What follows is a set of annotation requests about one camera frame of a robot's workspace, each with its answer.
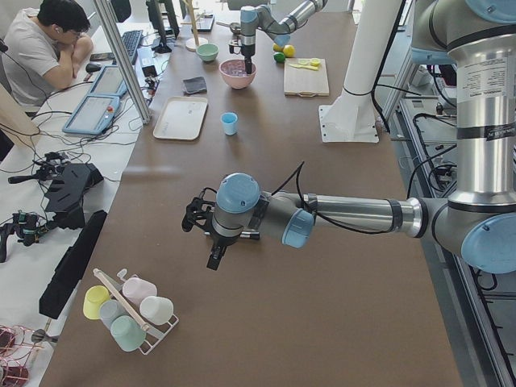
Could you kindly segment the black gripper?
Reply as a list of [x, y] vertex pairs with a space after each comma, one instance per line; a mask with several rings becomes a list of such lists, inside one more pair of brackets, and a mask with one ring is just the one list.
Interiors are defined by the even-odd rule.
[[245, 59], [246, 74], [252, 74], [252, 57], [256, 54], [255, 35], [241, 35], [241, 53]]
[[240, 238], [240, 234], [223, 236], [214, 231], [208, 232], [207, 234], [212, 239], [213, 244], [206, 267], [209, 269], [218, 269], [227, 248], [237, 242]]

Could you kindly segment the white robot base pillar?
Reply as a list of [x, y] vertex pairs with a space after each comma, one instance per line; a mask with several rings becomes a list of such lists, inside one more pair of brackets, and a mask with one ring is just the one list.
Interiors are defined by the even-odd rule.
[[374, 1], [364, 4], [343, 82], [343, 91], [330, 105], [319, 107], [325, 143], [377, 143], [375, 82], [391, 35], [396, 33], [404, 2]]

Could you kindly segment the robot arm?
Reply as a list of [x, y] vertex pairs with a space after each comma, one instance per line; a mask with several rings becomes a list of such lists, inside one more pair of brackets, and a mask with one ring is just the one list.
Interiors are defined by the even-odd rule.
[[267, 5], [243, 6], [240, 10], [240, 52], [246, 74], [252, 73], [252, 57], [256, 54], [256, 31], [262, 30], [275, 44], [284, 47], [290, 35], [302, 27], [308, 18], [327, 4], [323, 0], [304, 1], [281, 21], [274, 19]]
[[515, 4], [419, 1], [412, 46], [445, 52], [457, 65], [455, 191], [404, 201], [266, 193], [251, 176], [233, 173], [206, 216], [209, 268], [244, 229], [299, 248], [322, 218], [349, 231], [433, 239], [487, 273], [514, 271]]

